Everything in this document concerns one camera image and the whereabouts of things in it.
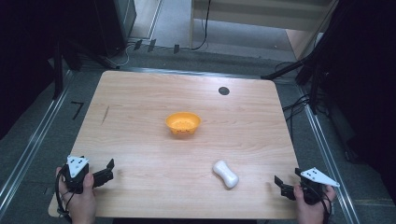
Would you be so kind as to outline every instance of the black circular mark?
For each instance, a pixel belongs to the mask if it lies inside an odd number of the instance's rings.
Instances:
[[[220,93],[221,95],[228,95],[228,94],[230,94],[230,90],[228,90],[227,87],[220,87],[220,88],[219,88],[219,93]]]

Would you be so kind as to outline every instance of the white object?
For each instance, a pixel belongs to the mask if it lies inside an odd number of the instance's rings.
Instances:
[[[87,158],[68,156],[67,165],[69,165],[70,176],[72,178],[76,177],[88,161],[89,160]]]
[[[340,184],[338,182],[335,182],[325,174],[323,174],[320,170],[318,170],[316,167],[301,172],[301,175],[307,179],[310,179],[316,183],[320,184],[325,184],[325,185],[330,185],[333,187],[340,187]]]
[[[239,177],[228,168],[225,161],[216,162],[213,171],[223,179],[225,185],[230,189],[235,187],[239,181]]]

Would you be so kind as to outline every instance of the gray floor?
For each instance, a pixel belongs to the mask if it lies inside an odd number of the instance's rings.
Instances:
[[[166,2],[169,1],[164,1],[163,8],[166,8]],[[156,29],[160,29],[160,27],[161,25],[157,24]],[[157,35],[158,38],[157,44],[161,45],[158,45],[152,52],[149,52],[148,46],[142,46],[137,50],[134,50],[134,47],[129,48],[130,59],[127,64],[121,67],[121,70],[147,72],[153,71],[152,69],[165,69],[157,71],[193,71],[200,75],[260,78],[260,75],[274,72],[279,63],[290,61],[292,56],[290,47],[287,48],[290,44],[284,35],[279,35],[276,39],[269,38],[269,42],[263,43],[262,51],[265,52],[262,56],[251,53],[251,56],[248,57],[250,55],[248,49],[246,49],[247,51],[238,49],[238,52],[243,52],[240,55],[229,50],[228,46],[232,45],[233,39],[225,40],[227,36],[225,33],[219,41],[219,51],[182,50],[174,54],[173,49],[165,44],[169,39],[165,38],[165,35],[159,38],[160,31],[155,32],[154,35]],[[215,45],[214,42],[216,41],[211,42],[212,38],[208,38],[208,40],[209,48]],[[227,43],[224,45],[227,47],[221,49],[221,43]],[[273,45],[283,47],[272,49],[271,46]],[[272,53],[271,50],[279,50],[279,53]],[[85,57],[82,58],[84,60],[83,68],[81,71],[72,72],[70,75],[71,81],[63,103],[49,126],[43,141],[37,148],[32,162],[28,164],[28,169],[21,184],[13,195],[2,219],[0,219],[1,223],[65,223],[64,220],[50,217],[47,212],[53,192],[55,167],[64,163],[66,156],[72,149],[96,85],[101,74],[105,71],[97,63]],[[115,63],[125,63],[127,57],[122,53],[111,60]],[[295,75],[296,72],[291,72],[275,80],[283,106],[293,104],[301,95],[300,87],[296,86],[293,81]],[[35,129],[45,116],[47,109],[54,103],[51,100],[52,93],[53,85],[50,85],[22,115],[9,134],[0,141],[0,162],[3,164],[3,169],[0,172],[0,184],[2,186],[11,175],[30,140],[35,140],[32,139]],[[78,106],[71,104],[71,102],[84,103],[76,119],[73,119],[73,117],[76,115]],[[395,223],[395,205],[382,185],[378,173],[366,164],[347,162],[344,157],[343,146],[335,134],[331,120],[322,114],[318,114],[317,118],[336,161],[336,166],[345,182],[344,188],[350,194],[361,223]],[[293,118],[293,140],[301,168],[309,169],[316,166],[322,172],[328,173],[318,147],[317,138],[314,136],[304,111]],[[111,218],[98,218],[98,223],[111,223],[111,221]],[[296,222],[295,220],[270,220],[269,223],[289,224]],[[347,223],[345,213],[339,202],[335,202],[335,214],[332,217],[332,223]]]
[[[150,39],[158,19],[162,0],[134,0],[136,19],[130,37]]]

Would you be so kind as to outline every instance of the orange bowl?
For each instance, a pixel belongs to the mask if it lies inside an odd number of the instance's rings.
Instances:
[[[191,112],[177,112],[166,119],[166,125],[173,134],[193,134],[201,123],[201,118]]]

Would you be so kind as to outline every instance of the black wire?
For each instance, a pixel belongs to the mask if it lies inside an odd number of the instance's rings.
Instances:
[[[320,112],[320,113],[322,113],[322,114],[324,114],[324,115],[326,115],[326,116],[329,116],[329,112],[327,111],[327,108],[326,108],[325,105],[324,105],[324,107],[325,107],[325,108],[324,108],[325,110],[321,110],[320,107],[319,107],[319,105],[316,105],[316,108],[317,108],[317,111],[318,111],[318,112]]]
[[[274,68],[275,72],[277,72],[277,68],[278,68],[281,64],[284,64],[284,63],[294,63],[294,62],[283,62],[283,63],[277,64],[277,65],[275,66],[275,68]]]
[[[323,224],[329,223],[329,217],[330,217],[330,214],[332,213],[332,201],[330,201],[329,196],[327,196],[326,193],[323,193],[326,196],[326,200],[328,200],[330,203],[330,211],[329,211],[326,203],[324,202],[322,196],[319,195],[319,193],[317,193],[316,190],[314,190],[313,188],[311,188],[311,186],[305,184],[304,182],[301,182],[301,184],[304,185],[304,187],[309,188],[312,192],[314,192],[318,196],[318,198],[320,198],[320,202],[322,203],[323,208],[324,208]]]
[[[202,31],[204,31],[205,32],[205,27],[204,27],[204,20],[201,20],[201,27],[202,27]]]
[[[210,2],[211,2],[211,0],[209,0],[209,2],[208,2],[208,4],[207,4],[206,22],[205,22],[205,38],[204,38],[204,41],[202,42],[202,44],[201,44],[198,48],[191,49],[191,50],[200,49],[201,46],[206,42],[206,37],[207,37],[207,20],[209,19]]]
[[[62,169],[59,171],[59,173],[56,175],[55,179],[55,196],[56,196],[56,201],[58,203],[58,213],[59,215],[63,216],[64,219],[66,219],[68,222],[72,223],[72,218],[69,216],[69,213],[64,210],[64,205],[61,199],[61,196],[59,196],[59,180],[61,179],[61,175],[64,173],[64,169],[66,168],[67,164],[65,164]]]
[[[293,116],[301,113],[305,106],[309,104],[309,99],[304,99],[305,97],[307,97],[308,94],[301,96],[300,98],[298,98],[298,100],[292,104],[292,105],[288,105],[282,108],[283,112],[287,111],[290,109],[290,115],[286,118],[286,121],[290,121],[290,139],[291,142],[294,141],[294,137],[293,137]]]
[[[292,63],[292,64],[280,69],[279,71],[274,72],[273,74],[261,76],[261,79],[272,80],[277,77],[281,77],[292,70],[295,70],[301,66],[305,66],[305,62],[307,62],[309,58],[310,58],[310,55],[306,56],[305,58],[301,59],[300,61],[297,61],[295,63]]]
[[[72,196],[70,196],[69,200],[68,200],[67,203],[66,203],[66,206],[64,207],[64,210],[65,210],[66,212],[68,212],[68,211],[67,211],[67,206],[69,205],[70,201],[72,200],[72,198],[74,197],[75,194],[76,194],[76,189],[75,189],[75,191],[73,192]]]

